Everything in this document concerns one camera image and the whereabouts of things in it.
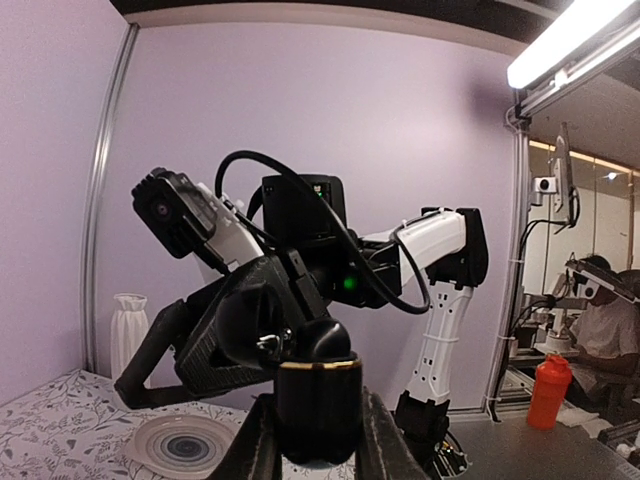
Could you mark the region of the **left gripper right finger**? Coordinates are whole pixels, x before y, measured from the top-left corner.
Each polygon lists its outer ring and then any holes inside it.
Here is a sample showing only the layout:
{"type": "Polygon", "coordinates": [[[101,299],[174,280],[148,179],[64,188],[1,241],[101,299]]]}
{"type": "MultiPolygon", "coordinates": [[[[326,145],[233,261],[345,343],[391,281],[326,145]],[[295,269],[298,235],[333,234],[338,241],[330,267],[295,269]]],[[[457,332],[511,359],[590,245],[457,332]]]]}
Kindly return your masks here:
{"type": "Polygon", "coordinates": [[[405,444],[381,397],[368,388],[362,393],[362,434],[355,454],[355,478],[429,479],[405,444]]]}

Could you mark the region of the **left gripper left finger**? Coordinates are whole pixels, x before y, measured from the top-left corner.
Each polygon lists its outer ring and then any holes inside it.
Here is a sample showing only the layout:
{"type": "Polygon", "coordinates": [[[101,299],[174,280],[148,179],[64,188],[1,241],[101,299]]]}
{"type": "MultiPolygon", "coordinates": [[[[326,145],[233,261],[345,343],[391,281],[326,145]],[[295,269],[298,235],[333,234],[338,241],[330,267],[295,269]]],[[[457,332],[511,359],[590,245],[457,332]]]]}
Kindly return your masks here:
{"type": "Polygon", "coordinates": [[[282,478],[282,455],[276,439],[272,394],[261,394],[255,400],[227,453],[215,468],[214,478],[282,478]]]}

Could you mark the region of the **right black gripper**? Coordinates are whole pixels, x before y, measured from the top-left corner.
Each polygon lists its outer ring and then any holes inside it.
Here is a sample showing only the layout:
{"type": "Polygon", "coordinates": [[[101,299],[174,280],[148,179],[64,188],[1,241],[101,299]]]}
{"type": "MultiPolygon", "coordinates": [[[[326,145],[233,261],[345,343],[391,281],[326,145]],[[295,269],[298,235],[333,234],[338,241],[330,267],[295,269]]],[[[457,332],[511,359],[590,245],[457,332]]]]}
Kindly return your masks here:
{"type": "Polygon", "coordinates": [[[329,316],[299,254],[257,257],[163,308],[114,389],[126,407],[145,409],[269,382],[285,350],[285,332],[329,316]],[[147,388],[169,347],[185,341],[175,363],[182,384],[147,388]]]}

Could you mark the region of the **black gold-trim charging case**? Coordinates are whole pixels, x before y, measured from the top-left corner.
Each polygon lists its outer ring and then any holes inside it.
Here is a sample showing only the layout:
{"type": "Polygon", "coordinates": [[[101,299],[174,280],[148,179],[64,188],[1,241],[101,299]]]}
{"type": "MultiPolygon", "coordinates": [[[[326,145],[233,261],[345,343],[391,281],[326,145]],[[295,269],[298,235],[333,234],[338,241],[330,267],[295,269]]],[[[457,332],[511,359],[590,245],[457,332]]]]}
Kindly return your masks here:
{"type": "Polygon", "coordinates": [[[293,463],[340,464],[360,438],[362,363],[352,349],[334,361],[297,357],[298,329],[285,332],[285,350],[273,372],[276,438],[293,463]]]}

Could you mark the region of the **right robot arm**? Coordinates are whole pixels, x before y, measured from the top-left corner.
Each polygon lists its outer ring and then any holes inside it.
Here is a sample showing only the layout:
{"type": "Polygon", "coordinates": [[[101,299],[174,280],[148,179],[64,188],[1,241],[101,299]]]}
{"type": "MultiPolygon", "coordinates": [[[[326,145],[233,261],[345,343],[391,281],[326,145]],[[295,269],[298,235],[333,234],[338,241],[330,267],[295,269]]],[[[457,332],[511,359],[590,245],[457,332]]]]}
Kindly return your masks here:
{"type": "Polygon", "coordinates": [[[426,208],[374,238],[347,227],[334,176],[267,176],[248,212],[219,187],[163,168],[132,196],[172,256],[195,255],[219,278],[156,316],[115,383],[127,406],[161,407],[272,381],[273,392],[251,411],[251,438],[232,450],[247,471],[277,455],[297,464],[357,455],[377,468],[383,432],[401,453],[430,458],[444,439],[447,396],[411,387],[390,413],[363,388],[361,361],[328,308],[379,309],[416,280],[425,297],[417,313],[442,331],[417,371],[434,388],[449,376],[449,343],[488,271],[478,210],[426,208]]]}

